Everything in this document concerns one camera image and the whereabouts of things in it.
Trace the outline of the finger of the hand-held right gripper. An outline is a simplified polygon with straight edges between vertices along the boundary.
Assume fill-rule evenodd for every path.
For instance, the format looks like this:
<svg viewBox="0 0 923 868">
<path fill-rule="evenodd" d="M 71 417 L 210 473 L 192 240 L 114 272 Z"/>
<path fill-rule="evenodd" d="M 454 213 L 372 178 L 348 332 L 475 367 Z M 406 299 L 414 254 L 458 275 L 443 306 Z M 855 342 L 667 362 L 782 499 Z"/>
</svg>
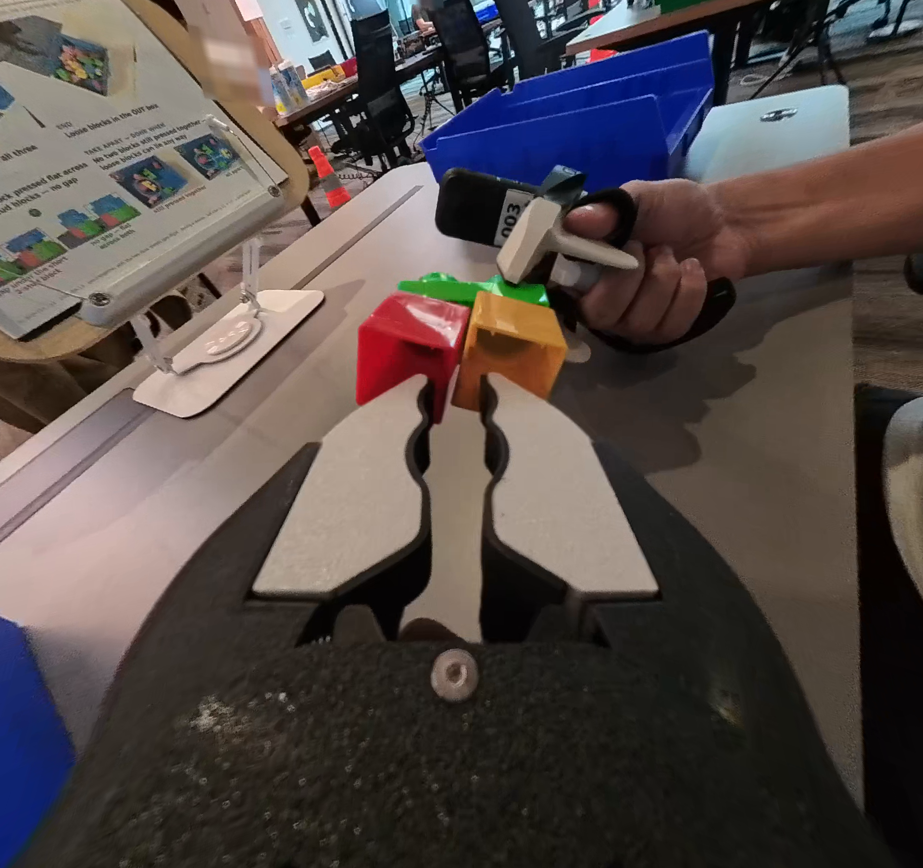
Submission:
<svg viewBox="0 0 923 868">
<path fill-rule="evenodd" d="M 526 282 L 545 259 L 563 250 L 563 206 L 533 199 L 524 208 L 497 256 L 499 273 L 510 285 Z"/>
</svg>

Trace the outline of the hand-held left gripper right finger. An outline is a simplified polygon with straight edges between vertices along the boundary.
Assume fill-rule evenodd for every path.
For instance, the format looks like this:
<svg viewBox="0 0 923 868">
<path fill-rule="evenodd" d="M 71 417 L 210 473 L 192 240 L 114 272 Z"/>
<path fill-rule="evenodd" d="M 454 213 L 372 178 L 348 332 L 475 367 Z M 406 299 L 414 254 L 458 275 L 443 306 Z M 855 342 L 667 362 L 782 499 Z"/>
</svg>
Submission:
<svg viewBox="0 0 923 868">
<path fill-rule="evenodd" d="M 660 586 L 588 434 L 500 374 L 481 380 L 480 417 L 491 475 L 482 638 L 524 641 L 546 608 L 581 631 L 591 606 L 657 599 Z"/>
</svg>

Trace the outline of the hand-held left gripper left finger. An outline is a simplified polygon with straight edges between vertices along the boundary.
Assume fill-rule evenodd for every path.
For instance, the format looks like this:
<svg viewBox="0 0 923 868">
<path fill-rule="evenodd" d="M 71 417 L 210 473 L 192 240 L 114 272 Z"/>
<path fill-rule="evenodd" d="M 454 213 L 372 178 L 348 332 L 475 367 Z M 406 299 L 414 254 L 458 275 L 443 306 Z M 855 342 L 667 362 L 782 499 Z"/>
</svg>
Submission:
<svg viewBox="0 0 923 868">
<path fill-rule="evenodd" d="M 432 571 L 429 466 L 433 383 L 399 382 L 323 438 L 252 586 L 254 597 L 315 606 L 306 638 L 366 606 L 386 639 Z"/>
</svg>

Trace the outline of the green two-stud toy block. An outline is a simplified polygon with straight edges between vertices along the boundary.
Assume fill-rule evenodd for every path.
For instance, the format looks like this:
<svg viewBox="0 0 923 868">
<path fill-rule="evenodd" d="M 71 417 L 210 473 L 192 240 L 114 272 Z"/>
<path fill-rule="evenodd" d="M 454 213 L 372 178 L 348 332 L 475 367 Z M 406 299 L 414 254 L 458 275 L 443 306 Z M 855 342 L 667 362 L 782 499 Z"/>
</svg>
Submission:
<svg viewBox="0 0 923 868">
<path fill-rule="evenodd" d="M 485 281 L 460 281 L 445 273 L 430 273 L 419 279 L 404 280 L 398 283 L 400 292 L 430 297 L 451 304 L 471 308 L 480 293 L 508 297 L 527 304 L 549 307 L 548 293 L 545 285 L 513 285 L 496 274 Z"/>
</svg>

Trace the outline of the blue plastic bin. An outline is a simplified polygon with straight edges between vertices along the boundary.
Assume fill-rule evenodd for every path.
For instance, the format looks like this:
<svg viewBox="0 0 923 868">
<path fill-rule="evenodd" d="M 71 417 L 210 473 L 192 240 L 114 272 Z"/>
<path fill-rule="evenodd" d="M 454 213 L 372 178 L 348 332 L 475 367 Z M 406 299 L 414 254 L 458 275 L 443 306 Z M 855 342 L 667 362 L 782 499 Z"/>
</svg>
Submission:
<svg viewBox="0 0 923 868">
<path fill-rule="evenodd" d="M 29 844 L 74 766 L 75 751 L 26 632 L 1 620 L 1 865 Z"/>
<path fill-rule="evenodd" d="M 701 87 L 557 108 L 564 98 L 510 105 L 511 95 L 491 92 L 421 141 L 434 178 L 463 168 L 538 186 L 564 166 L 585 175 L 588 191 L 670 179 L 711 110 Z"/>
<path fill-rule="evenodd" d="M 712 91 L 709 36 L 697 31 L 519 83 L 491 121 L 512 124 L 646 96 Z"/>
</svg>

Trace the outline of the yellow single-stud toy block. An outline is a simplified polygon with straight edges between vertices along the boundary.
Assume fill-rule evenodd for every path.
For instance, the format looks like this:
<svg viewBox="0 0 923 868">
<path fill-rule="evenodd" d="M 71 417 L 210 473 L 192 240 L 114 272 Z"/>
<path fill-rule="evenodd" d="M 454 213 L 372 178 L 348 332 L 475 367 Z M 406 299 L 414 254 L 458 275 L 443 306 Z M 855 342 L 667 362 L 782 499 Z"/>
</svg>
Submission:
<svg viewBox="0 0 923 868">
<path fill-rule="evenodd" d="M 481 379 L 498 374 L 548 400 L 568 351 L 556 312 L 481 291 L 463 344 L 451 402 L 478 411 Z"/>
</svg>

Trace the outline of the red single-stud toy block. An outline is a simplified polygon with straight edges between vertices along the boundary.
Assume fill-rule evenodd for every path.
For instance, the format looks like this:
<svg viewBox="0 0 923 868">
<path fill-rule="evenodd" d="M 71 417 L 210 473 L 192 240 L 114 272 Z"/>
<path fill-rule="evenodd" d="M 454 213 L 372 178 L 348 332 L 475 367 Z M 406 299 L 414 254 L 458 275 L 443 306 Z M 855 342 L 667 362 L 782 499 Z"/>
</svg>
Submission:
<svg viewBox="0 0 923 868">
<path fill-rule="evenodd" d="M 409 292 L 386 297 L 357 330 L 356 403 L 423 375 L 433 385 L 432 422 L 441 423 L 470 313 L 464 305 Z"/>
</svg>

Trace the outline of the person's right forearm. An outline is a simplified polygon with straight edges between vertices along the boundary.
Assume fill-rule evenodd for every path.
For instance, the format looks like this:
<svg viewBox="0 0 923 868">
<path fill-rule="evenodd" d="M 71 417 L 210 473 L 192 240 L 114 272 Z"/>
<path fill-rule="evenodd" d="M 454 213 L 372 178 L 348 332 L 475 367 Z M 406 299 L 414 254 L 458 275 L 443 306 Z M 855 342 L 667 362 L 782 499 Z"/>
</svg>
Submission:
<svg viewBox="0 0 923 868">
<path fill-rule="evenodd" d="M 727 243 L 714 276 L 739 280 L 921 253 L 922 125 L 709 191 Z"/>
</svg>

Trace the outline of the orange traffic cone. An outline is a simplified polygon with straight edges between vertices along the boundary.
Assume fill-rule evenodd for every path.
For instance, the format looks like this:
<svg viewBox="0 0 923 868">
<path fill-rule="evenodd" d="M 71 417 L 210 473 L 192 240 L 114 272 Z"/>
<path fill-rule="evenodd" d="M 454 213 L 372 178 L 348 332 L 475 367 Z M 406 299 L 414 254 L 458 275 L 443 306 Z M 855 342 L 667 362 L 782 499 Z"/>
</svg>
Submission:
<svg viewBox="0 0 923 868">
<path fill-rule="evenodd" d="M 317 179 L 322 188 L 329 208 L 333 211 L 349 203 L 351 195 L 341 183 L 330 160 L 319 146 L 310 146 L 308 155 L 317 172 Z"/>
</svg>

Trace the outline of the black office chair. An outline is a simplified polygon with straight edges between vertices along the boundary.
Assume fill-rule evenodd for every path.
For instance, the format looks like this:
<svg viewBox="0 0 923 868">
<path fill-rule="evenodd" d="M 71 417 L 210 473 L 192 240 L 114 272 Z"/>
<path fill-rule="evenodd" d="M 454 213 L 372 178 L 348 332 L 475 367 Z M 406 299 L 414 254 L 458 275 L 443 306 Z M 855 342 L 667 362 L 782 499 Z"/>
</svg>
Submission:
<svg viewBox="0 0 923 868">
<path fill-rule="evenodd" d="M 509 46 L 501 42 L 500 57 L 491 54 L 487 34 L 471 0 L 435 0 L 428 14 L 441 43 L 443 66 L 456 113 L 493 89 L 513 87 Z"/>
<path fill-rule="evenodd" d="M 401 90 L 396 71 L 390 19 L 386 10 L 351 23 L 356 60 L 356 100 L 359 121 L 353 136 L 367 164 L 377 157 L 390 167 L 409 164 L 407 138 L 414 116 Z"/>
<path fill-rule="evenodd" d="M 512 50 L 519 80 L 559 71 L 569 36 L 542 37 L 529 0 L 493 0 Z"/>
</svg>

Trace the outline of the wooden table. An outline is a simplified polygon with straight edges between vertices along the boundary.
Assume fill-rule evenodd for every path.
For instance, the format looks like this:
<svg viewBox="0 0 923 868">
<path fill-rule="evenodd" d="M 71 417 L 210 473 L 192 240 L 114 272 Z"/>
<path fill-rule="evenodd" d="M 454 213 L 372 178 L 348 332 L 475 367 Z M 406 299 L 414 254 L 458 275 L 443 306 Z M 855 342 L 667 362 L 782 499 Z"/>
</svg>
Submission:
<svg viewBox="0 0 923 868">
<path fill-rule="evenodd" d="M 594 49 L 627 51 L 696 31 L 711 36 L 711 67 L 714 79 L 712 102 L 727 100 L 734 66 L 739 26 L 752 21 L 757 10 L 777 0 L 708 0 L 698 5 L 656 14 L 653 8 L 629 8 L 626 3 L 604 13 L 600 20 L 574 36 L 564 47 L 568 57 Z"/>
</svg>

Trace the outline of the silver laptop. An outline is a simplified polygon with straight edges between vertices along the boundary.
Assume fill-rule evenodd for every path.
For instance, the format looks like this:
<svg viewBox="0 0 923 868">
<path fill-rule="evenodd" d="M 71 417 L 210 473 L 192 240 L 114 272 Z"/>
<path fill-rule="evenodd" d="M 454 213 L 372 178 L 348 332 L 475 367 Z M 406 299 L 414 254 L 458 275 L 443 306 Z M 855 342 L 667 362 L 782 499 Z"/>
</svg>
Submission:
<svg viewBox="0 0 923 868">
<path fill-rule="evenodd" d="M 714 183 L 823 158 L 849 145 L 848 87 L 802 89 L 713 108 L 682 175 Z"/>
</svg>

